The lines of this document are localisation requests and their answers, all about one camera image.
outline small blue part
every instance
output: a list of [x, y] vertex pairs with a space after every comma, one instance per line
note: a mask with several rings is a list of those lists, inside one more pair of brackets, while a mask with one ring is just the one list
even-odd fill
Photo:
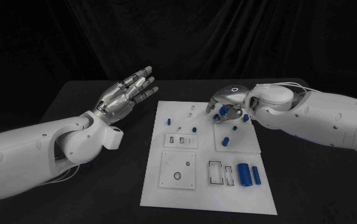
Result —
[[248, 120], [248, 115], [244, 114], [244, 115], [243, 115], [243, 122], [246, 122], [247, 120]]
[[218, 110], [220, 115], [223, 116], [227, 112], [228, 112], [228, 109], [224, 106], [221, 106]]
[[237, 164], [237, 171], [238, 171], [238, 179], [241, 186], [251, 186], [251, 177], [248, 172], [248, 166], [246, 163]]
[[251, 171], [254, 176], [254, 184], [261, 184], [256, 166], [251, 167]]
[[228, 137], [224, 137], [224, 140], [223, 140], [223, 142], [221, 142], [221, 145], [225, 147], [227, 144], [228, 144]]

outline dark table surface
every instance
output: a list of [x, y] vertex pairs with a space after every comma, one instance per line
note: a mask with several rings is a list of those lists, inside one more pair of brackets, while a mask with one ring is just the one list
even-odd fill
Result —
[[[228, 84], [296, 82], [296, 78], [155, 81], [159, 90], [125, 119], [116, 150], [102, 149], [64, 182], [0, 200], [0, 223], [357, 223], [357, 151], [320, 146], [253, 122], [277, 216], [140, 207], [158, 100], [207, 102]], [[40, 122], [93, 108], [112, 81], [64, 84]]]

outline black backdrop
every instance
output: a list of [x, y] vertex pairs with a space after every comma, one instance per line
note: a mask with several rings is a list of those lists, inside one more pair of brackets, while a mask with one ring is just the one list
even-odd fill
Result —
[[146, 65], [156, 79], [299, 77], [355, 97], [355, 3], [1, 0], [1, 129], [35, 122], [67, 80]]

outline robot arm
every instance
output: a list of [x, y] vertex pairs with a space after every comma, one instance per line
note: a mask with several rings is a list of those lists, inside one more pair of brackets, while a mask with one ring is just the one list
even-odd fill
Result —
[[224, 87], [207, 106], [207, 112], [214, 103], [228, 109], [214, 122], [238, 118], [244, 108], [267, 129], [283, 130], [325, 146], [357, 149], [357, 99], [312, 89], [296, 94], [283, 85], [256, 85], [251, 90], [244, 86]]
[[[80, 117], [66, 118], [0, 133], [0, 199], [9, 197], [71, 167], [89, 162], [106, 149], [119, 147], [122, 131], [109, 126], [158, 88], [142, 92], [153, 78], [151, 67], [115, 83], [102, 94], [96, 107]], [[54, 142], [63, 155], [54, 158]]]

